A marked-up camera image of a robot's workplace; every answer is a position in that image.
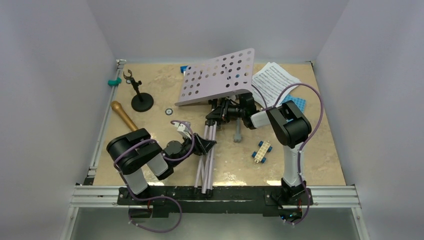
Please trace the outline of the sheet music page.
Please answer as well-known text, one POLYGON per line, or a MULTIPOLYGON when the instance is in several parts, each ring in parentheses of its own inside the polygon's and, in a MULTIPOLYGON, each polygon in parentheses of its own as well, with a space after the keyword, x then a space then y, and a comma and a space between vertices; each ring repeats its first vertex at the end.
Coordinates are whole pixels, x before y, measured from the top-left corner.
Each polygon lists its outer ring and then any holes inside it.
POLYGON ((272 107, 287 86, 300 82, 277 63, 268 62, 252 76, 252 95, 262 108, 272 107))

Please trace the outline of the black microphone stand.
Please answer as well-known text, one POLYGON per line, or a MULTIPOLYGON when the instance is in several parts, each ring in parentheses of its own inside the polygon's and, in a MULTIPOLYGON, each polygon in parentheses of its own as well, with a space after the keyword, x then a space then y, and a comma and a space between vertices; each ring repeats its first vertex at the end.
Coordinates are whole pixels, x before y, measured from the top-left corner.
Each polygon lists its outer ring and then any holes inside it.
POLYGON ((151 94, 146 92, 140 92, 139 86, 142 85, 141 81, 136 81, 133 77, 133 73, 131 70, 127 70, 129 75, 123 73, 123 77, 125 80, 131 80, 131 86, 133 87, 136 95, 131 100, 131 107, 136 112, 142 113, 150 110, 154 105, 154 99, 151 94))

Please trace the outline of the lavender tripod music stand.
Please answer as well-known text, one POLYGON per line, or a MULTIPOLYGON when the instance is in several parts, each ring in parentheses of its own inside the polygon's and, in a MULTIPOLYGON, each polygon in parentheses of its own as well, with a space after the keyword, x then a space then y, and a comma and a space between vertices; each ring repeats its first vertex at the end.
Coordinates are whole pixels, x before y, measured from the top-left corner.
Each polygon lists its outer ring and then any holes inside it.
MULTIPOLYGON (((240 94, 252 94, 254 56, 254 49, 248 48, 189 64, 175 105, 195 105, 221 98, 238 102, 240 94)), ((207 123, 205 118, 208 140, 216 140, 222 124, 207 123)))

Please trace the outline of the gold microphone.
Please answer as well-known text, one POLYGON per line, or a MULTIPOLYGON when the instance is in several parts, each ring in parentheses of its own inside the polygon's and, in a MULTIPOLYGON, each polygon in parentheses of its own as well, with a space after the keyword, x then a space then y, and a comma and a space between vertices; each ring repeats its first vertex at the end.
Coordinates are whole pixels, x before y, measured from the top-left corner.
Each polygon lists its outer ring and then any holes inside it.
POLYGON ((129 117, 127 112, 124 110, 120 102, 114 100, 110 103, 110 107, 132 132, 137 131, 139 129, 137 125, 133 122, 133 120, 129 117))

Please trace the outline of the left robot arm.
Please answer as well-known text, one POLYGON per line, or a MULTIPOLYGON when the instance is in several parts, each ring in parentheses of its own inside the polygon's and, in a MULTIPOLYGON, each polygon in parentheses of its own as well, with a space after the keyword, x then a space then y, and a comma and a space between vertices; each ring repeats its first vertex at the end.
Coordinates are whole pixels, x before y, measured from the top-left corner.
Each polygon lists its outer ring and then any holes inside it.
POLYGON ((143 166, 147 165, 158 180, 164 180, 174 173, 174 167, 191 155, 205 156, 216 144, 216 140, 194 133, 185 136, 183 142, 173 140, 162 148, 145 128, 141 128, 114 138, 107 144, 106 151, 129 188, 130 199, 142 205, 150 197, 143 166))

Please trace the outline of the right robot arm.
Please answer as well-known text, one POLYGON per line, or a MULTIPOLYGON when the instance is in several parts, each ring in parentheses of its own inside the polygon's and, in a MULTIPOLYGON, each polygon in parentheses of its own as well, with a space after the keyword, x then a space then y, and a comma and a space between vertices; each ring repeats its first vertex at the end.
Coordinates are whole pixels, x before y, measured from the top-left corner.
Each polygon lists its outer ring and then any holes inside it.
POLYGON ((206 115, 208 124, 220 125, 241 119, 244 126, 251 130, 271 125, 284 153, 284 173, 277 196, 292 204, 305 193, 302 148, 312 133, 312 126, 292 100, 260 111, 252 93, 248 92, 238 95, 237 102, 223 97, 209 100, 208 104, 211 105, 211 112, 206 115))

